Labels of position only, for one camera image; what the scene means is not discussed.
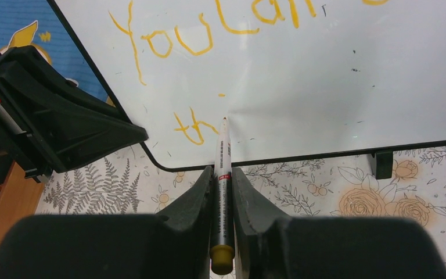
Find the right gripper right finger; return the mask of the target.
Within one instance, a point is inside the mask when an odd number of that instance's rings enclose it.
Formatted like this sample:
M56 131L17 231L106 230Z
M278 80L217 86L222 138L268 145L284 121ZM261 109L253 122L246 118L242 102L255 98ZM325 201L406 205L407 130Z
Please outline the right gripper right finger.
M292 217L232 170L237 278L446 278L446 265L415 221Z

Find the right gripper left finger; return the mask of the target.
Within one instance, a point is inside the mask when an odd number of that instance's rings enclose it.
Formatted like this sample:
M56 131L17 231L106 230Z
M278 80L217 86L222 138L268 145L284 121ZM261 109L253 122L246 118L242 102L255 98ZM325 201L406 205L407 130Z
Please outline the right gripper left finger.
M0 278L209 278L213 170L156 214L41 214L0 244Z

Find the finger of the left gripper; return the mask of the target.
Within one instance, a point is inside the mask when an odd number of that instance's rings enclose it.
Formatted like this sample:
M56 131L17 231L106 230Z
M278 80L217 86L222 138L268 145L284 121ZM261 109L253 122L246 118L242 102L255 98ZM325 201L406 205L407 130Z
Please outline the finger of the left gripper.
M5 110L30 133L28 142L52 170L74 170L147 140L144 128L41 92L19 74L30 76L17 62L0 58L0 95Z
M124 120L120 111L72 85L69 80L61 76L34 46L11 48L11 60L17 62L30 76L19 74L19 78L34 84L39 91L55 94L81 108L100 113L115 119Z

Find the white marker pen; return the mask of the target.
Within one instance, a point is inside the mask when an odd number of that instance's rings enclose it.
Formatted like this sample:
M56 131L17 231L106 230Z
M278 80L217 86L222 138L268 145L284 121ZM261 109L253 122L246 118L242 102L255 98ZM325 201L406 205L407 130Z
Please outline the white marker pen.
M235 257L231 182L231 139L228 119L224 117L215 149L214 207L209 249L211 271L221 276L232 272Z

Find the black framed whiteboard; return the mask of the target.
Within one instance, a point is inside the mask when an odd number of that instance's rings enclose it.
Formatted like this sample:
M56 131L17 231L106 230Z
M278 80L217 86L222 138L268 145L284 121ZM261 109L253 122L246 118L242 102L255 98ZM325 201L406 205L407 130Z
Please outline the black framed whiteboard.
M446 145L446 1L50 1L159 168Z

